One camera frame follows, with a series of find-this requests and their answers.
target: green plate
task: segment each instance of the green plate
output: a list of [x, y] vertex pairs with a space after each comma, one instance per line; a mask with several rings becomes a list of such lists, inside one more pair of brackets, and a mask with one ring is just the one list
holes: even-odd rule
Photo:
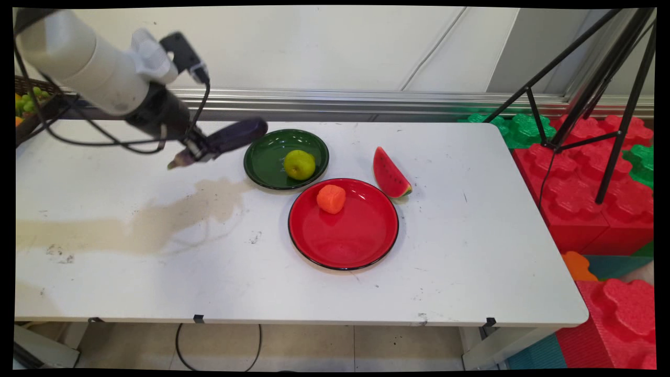
[[[307, 180], [295, 180], [284, 171], [284, 157], [292, 150], [314, 156], [316, 169]], [[315, 181], [328, 166], [328, 147], [317, 135], [299, 129], [280, 129], [251, 144], [245, 153], [245, 172], [252, 181], [274, 190], [290, 190]]]

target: yellow fruit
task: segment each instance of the yellow fruit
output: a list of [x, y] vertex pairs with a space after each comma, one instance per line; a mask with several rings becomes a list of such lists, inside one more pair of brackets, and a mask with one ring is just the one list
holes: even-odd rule
[[284, 158], [284, 171], [295, 180], [305, 180], [314, 174], [314, 156], [303, 150], [292, 150]]

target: white wall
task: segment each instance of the white wall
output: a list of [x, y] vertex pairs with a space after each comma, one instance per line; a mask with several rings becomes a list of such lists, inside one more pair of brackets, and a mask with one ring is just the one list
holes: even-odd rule
[[[215, 89], [397, 91], [461, 7], [264, 5], [77, 9], [127, 49], [145, 27], [180, 30], [208, 65]], [[473, 8], [407, 90], [484, 92], [516, 9]], [[182, 75], [172, 87], [200, 87]]]
[[[645, 29], [651, 25], [651, 23], [656, 18], [657, 12], [654, 11], [652, 16], [647, 21]], [[612, 77], [612, 81], [607, 86], [605, 90], [605, 95], [623, 95], [629, 96], [630, 91], [632, 90], [632, 85], [635, 82], [635, 77], [637, 76], [637, 71], [640, 69], [640, 63], [642, 62], [642, 57], [645, 55], [645, 50], [647, 49], [647, 42], [649, 42], [649, 36], [651, 35], [651, 29], [645, 34], [645, 36], [640, 40], [640, 43], [637, 44], [635, 49], [628, 55], [628, 58], [624, 64], [619, 68], [619, 71]], [[649, 73], [645, 78], [645, 84], [642, 87], [643, 96], [653, 96], [654, 95], [654, 82], [656, 77], [656, 56], [651, 61], [651, 66], [649, 67]]]
[[[514, 93], [519, 90], [607, 11], [608, 9], [520, 9], [487, 91]], [[564, 95], [595, 43], [598, 43], [598, 36], [586, 40], [535, 83], [533, 92]]]
[[485, 93], [518, 12], [467, 8], [406, 91]]

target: orange foam piece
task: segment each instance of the orange foam piece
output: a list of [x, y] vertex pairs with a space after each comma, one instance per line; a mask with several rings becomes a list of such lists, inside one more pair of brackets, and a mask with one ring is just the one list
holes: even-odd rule
[[592, 281], [597, 282], [598, 278], [596, 275], [593, 275], [589, 270], [589, 261], [583, 255], [577, 252], [567, 252], [561, 254], [563, 261], [567, 266], [567, 270], [570, 271], [572, 280], [575, 281]]
[[346, 193], [344, 189], [334, 184], [327, 184], [316, 195], [316, 204], [325, 212], [337, 214], [344, 207]]

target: floor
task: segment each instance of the floor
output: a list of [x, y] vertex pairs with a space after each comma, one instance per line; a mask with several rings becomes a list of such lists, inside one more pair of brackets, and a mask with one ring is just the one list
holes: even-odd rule
[[[186, 370], [177, 324], [91, 323], [77, 368]], [[242, 371], [256, 356], [258, 325], [186, 324], [179, 345], [199, 370]], [[463, 370], [457, 327], [263, 325], [252, 372]]]

